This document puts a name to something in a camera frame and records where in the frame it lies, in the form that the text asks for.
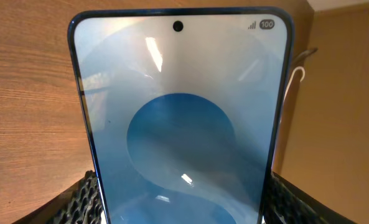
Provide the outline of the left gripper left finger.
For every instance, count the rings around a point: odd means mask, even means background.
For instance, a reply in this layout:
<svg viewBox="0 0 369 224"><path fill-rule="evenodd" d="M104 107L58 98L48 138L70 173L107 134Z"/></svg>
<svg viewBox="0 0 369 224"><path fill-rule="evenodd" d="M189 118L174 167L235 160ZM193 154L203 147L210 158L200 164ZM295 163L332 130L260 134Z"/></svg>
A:
<svg viewBox="0 0 369 224"><path fill-rule="evenodd" d="M101 224L103 205L95 172L13 224Z"/></svg>

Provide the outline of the blue Samsung smartphone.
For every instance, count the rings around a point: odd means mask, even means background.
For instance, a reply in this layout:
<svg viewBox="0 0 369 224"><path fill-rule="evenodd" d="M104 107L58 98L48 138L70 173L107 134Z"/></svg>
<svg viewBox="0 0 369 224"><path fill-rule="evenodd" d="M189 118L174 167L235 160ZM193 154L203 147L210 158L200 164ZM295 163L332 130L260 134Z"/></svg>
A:
<svg viewBox="0 0 369 224"><path fill-rule="evenodd" d="M278 7L85 11L68 46L107 223L260 223L294 25Z"/></svg>

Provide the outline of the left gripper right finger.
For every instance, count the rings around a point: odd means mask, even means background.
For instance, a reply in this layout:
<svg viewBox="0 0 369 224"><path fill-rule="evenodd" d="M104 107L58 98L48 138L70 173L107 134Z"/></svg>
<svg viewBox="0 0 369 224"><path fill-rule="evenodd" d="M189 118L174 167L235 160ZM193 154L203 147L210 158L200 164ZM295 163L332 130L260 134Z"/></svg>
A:
<svg viewBox="0 0 369 224"><path fill-rule="evenodd" d="M355 224L275 172L268 182L263 218L266 224Z"/></svg>

